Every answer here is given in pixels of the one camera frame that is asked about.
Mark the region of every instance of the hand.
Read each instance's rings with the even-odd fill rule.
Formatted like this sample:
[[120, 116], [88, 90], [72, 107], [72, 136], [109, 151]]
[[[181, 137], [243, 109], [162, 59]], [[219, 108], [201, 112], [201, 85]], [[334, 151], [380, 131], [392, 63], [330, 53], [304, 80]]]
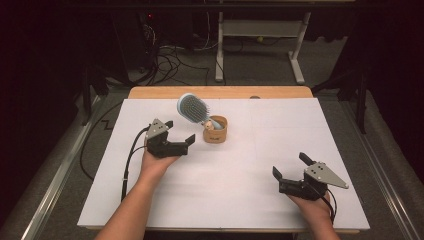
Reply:
[[143, 153], [140, 176], [136, 184], [147, 183], [153, 189], [156, 188], [168, 167], [179, 158], [180, 156], [156, 158], [147, 151], [146, 147]]
[[[334, 231], [333, 223], [331, 222], [330, 208], [322, 199], [310, 201], [291, 195], [287, 196], [299, 207], [303, 217], [311, 228], [314, 239], [340, 239]], [[325, 198], [330, 202], [328, 192], [326, 192]]]
[[[303, 217], [309, 224], [313, 224], [316, 221], [330, 220], [330, 208], [322, 200], [318, 199], [316, 201], [305, 200], [299, 197], [287, 195], [296, 205], [299, 207], [302, 212]], [[325, 198], [330, 202], [330, 196], [328, 192], [325, 194]]]

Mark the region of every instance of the wooden cup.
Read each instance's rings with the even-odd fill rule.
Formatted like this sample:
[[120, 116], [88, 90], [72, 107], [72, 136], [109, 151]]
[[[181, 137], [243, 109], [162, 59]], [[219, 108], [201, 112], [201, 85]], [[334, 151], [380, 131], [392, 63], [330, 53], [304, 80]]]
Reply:
[[223, 142], [225, 142], [225, 140], [227, 139], [227, 126], [228, 126], [227, 119], [225, 117], [222, 117], [222, 116], [211, 116], [210, 118], [212, 118], [213, 120], [218, 122], [223, 127], [223, 129], [221, 129], [221, 130], [215, 130], [215, 129], [209, 130], [209, 129], [205, 128], [205, 130], [203, 130], [203, 139], [207, 143], [223, 143]]

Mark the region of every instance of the white table surface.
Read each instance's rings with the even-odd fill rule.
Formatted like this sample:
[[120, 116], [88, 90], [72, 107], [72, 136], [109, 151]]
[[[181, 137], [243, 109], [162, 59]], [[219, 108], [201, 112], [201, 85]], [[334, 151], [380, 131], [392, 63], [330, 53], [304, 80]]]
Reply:
[[[297, 206], [278, 192], [275, 166], [291, 180], [303, 179], [306, 153], [322, 161], [349, 184], [329, 186], [337, 200], [336, 230], [366, 230], [368, 221], [315, 98], [203, 99], [212, 115], [228, 120], [222, 144], [203, 141], [203, 127], [180, 116], [177, 99], [127, 99], [121, 108], [78, 226], [105, 225], [120, 204], [126, 160], [138, 132], [155, 118], [172, 120], [168, 140], [182, 142], [193, 133], [188, 155], [174, 163], [158, 186], [148, 228], [220, 231], [302, 231], [307, 225]], [[142, 136], [137, 146], [141, 146]], [[133, 155], [128, 190], [140, 170]]]

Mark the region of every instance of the hairbrush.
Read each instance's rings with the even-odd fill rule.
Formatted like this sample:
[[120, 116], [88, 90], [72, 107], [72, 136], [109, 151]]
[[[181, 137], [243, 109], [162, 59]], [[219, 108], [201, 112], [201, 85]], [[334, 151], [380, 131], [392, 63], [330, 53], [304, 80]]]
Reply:
[[177, 110], [181, 116], [192, 123], [204, 124], [206, 121], [211, 121], [216, 130], [223, 129], [219, 123], [209, 117], [208, 105], [192, 93], [186, 93], [178, 99]]

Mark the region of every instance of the silver gripper plate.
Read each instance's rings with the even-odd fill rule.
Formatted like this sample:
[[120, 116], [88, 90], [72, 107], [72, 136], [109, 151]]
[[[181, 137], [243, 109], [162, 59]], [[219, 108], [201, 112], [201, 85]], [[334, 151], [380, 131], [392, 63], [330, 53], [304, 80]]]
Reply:
[[349, 188], [339, 176], [337, 176], [324, 163], [317, 162], [305, 169], [305, 173], [321, 183], [330, 184], [336, 187]]
[[146, 139], [148, 140], [152, 137], [155, 137], [163, 132], [168, 131], [168, 129], [168, 126], [162, 123], [159, 119], [155, 118], [152, 125], [150, 125], [149, 131], [146, 133]]

